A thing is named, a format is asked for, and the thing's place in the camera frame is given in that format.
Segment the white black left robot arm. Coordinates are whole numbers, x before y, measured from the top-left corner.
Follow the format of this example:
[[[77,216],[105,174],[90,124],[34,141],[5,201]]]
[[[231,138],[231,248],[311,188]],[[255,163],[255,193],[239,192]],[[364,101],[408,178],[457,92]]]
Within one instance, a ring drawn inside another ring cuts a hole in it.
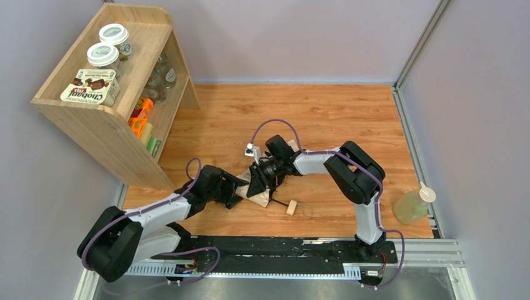
[[[132,264],[160,254],[172,253],[189,233],[177,222],[200,213],[207,203],[231,209],[241,201],[237,188],[249,181],[225,170],[205,165],[182,188],[150,205],[122,210],[106,208],[77,249],[82,265],[111,283]]]

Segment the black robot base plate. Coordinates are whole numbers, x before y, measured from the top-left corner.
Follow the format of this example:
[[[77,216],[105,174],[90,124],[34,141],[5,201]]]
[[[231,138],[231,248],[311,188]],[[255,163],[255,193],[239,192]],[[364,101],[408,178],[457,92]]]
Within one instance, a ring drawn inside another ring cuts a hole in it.
[[[200,271],[214,262],[217,273],[339,274],[345,263],[398,263],[393,242],[374,254],[358,250],[355,240],[318,241],[315,238],[262,236],[197,236],[183,241],[179,251],[198,249],[185,259],[195,260]]]

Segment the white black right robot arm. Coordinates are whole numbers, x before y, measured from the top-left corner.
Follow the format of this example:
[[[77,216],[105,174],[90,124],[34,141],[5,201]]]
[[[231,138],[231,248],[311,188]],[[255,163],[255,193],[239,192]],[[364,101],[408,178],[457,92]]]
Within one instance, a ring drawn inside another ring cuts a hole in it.
[[[254,156],[249,167],[247,198],[271,195],[286,176],[328,174],[343,195],[354,204],[357,219],[354,250],[368,261],[386,240],[381,229],[378,200],[383,190],[384,169],[355,142],[324,151],[295,150],[280,135],[266,141],[267,151],[248,144],[245,154]]]

